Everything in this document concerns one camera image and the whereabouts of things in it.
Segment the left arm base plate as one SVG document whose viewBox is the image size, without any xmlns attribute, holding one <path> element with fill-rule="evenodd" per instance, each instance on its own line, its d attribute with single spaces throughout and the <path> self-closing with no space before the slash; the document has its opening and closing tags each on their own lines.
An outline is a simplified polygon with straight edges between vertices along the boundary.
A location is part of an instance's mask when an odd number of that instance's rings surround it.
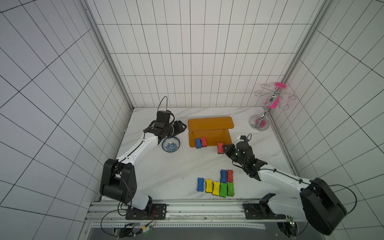
<svg viewBox="0 0 384 240">
<path fill-rule="evenodd" d="M 164 220 L 167 213 L 167 204 L 148 204 L 144 210 L 131 207 L 125 215 L 126 220 Z"/>
</svg>

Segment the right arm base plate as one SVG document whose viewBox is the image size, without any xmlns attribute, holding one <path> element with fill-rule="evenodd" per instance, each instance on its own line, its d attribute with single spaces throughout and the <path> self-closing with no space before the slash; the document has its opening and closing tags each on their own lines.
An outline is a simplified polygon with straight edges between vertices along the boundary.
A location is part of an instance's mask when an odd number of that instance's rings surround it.
<svg viewBox="0 0 384 240">
<path fill-rule="evenodd" d="M 242 207 L 247 220 L 285 220 L 285 215 L 274 214 L 267 205 L 243 202 Z"/>
</svg>

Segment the yellow eraser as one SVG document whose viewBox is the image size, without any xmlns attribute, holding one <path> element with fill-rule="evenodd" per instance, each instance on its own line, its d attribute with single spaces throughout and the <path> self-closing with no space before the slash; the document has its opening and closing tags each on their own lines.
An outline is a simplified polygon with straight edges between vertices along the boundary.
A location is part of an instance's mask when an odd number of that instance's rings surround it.
<svg viewBox="0 0 384 240">
<path fill-rule="evenodd" d="M 206 193 L 212 193 L 213 192 L 213 180 L 205 179 L 205 183 L 206 183 L 205 192 Z"/>
<path fill-rule="evenodd" d="M 212 194 L 214 196 L 219 196 L 220 195 L 220 187 L 221 187 L 221 183 L 220 182 L 213 182 Z"/>
</svg>

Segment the red eraser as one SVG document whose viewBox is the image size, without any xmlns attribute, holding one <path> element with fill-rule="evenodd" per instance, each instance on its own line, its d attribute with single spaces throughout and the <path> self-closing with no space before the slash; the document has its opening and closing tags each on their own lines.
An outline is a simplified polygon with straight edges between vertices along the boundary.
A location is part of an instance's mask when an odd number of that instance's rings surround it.
<svg viewBox="0 0 384 240">
<path fill-rule="evenodd" d="M 217 143 L 218 154 L 224 154 L 223 146 L 224 146 L 223 143 Z"/>
<path fill-rule="evenodd" d="M 227 170 L 227 182 L 228 183 L 234 182 L 234 171 L 233 170 Z"/>
<path fill-rule="evenodd" d="M 201 140 L 202 147 L 207 147 L 208 146 L 207 139 L 205 137 L 200 138 L 200 140 Z"/>
</svg>

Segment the green eraser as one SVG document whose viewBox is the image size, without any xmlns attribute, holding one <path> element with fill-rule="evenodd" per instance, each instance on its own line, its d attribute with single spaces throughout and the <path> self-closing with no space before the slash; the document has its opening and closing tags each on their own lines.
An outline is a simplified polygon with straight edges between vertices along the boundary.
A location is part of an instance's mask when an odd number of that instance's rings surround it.
<svg viewBox="0 0 384 240">
<path fill-rule="evenodd" d="M 227 195 L 229 197 L 234 197 L 235 196 L 234 183 L 233 182 L 228 182 L 227 183 L 227 188 L 228 188 Z"/>
<path fill-rule="evenodd" d="M 227 185 L 227 183 L 220 183 L 219 196 L 222 197 L 222 198 L 226 198 L 228 196 L 228 185 Z"/>
</svg>

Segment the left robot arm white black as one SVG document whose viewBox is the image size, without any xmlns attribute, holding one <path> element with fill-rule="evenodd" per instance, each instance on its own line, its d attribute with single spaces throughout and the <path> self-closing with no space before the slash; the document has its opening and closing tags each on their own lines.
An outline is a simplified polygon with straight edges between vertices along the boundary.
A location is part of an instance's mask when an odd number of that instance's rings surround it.
<svg viewBox="0 0 384 240">
<path fill-rule="evenodd" d="M 100 194 L 129 204 L 137 210 L 150 209 L 151 198 L 138 190 L 136 167 L 162 140 L 174 137 L 186 129 L 187 125 L 182 121 L 174 121 L 171 124 L 153 121 L 143 130 L 142 137 L 131 149 L 116 160 L 108 159 L 104 163 Z"/>
</svg>

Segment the blue eraser top shelf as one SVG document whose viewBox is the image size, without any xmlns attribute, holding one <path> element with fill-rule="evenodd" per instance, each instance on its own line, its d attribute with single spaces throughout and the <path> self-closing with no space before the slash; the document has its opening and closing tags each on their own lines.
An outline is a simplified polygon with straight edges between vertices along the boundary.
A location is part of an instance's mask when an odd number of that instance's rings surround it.
<svg viewBox="0 0 384 240">
<path fill-rule="evenodd" d="M 204 192 L 205 191 L 204 183 L 205 183 L 204 178 L 198 178 L 198 186 L 197 186 L 198 192 Z"/>
</svg>

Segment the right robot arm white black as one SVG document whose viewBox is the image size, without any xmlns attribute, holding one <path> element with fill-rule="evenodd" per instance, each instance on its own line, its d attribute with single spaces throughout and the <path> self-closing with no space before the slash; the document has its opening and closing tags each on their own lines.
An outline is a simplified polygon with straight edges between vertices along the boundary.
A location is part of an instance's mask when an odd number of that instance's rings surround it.
<svg viewBox="0 0 384 240">
<path fill-rule="evenodd" d="M 302 179 L 255 157 L 248 142 L 224 145 L 223 151 L 250 178 L 279 188 L 283 194 L 269 193 L 260 200 L 276 215 L 308 222 L 315 230 L 329 236 L 348 211 L 322 179 Z"/>
</svg>

